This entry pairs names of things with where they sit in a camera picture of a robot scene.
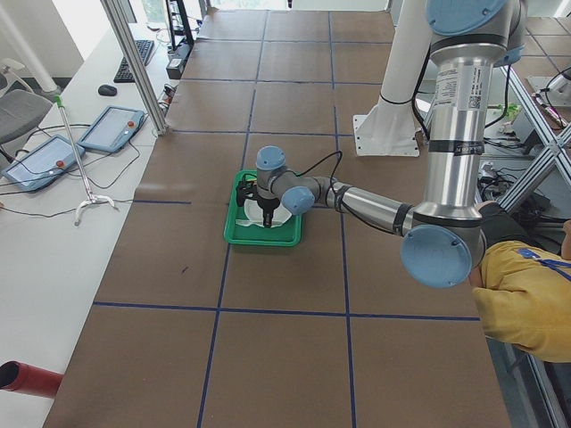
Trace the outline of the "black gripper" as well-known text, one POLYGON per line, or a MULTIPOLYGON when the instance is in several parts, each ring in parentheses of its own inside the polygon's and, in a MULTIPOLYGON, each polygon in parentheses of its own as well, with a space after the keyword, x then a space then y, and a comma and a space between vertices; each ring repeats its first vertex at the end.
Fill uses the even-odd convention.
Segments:
POLYGON ((258 206, 264 212, 262 218, 263 227, 271 228, 272 214, 270 212, 273 212, 279 206, 279 199, 278 198, 267 199, 258 195, 256 201, 258 206))

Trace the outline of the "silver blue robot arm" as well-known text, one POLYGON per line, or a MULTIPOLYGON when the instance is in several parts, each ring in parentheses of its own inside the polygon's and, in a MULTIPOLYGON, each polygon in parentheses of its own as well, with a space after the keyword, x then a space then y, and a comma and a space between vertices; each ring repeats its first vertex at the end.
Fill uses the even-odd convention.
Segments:
POLYGON ((516 62, 523 49, 524 1, 431 1, 426 23, 437 68, 428 137, 427 178, 416 206, 326 177, 301 177, 284 152, 258 152, 252 197, 264 226, 285 207, 294 215, 322 204, 402 238, 401 262, 418 282, 448 288, 463 282, 484 256, 475 206, 492 70, 516 62))

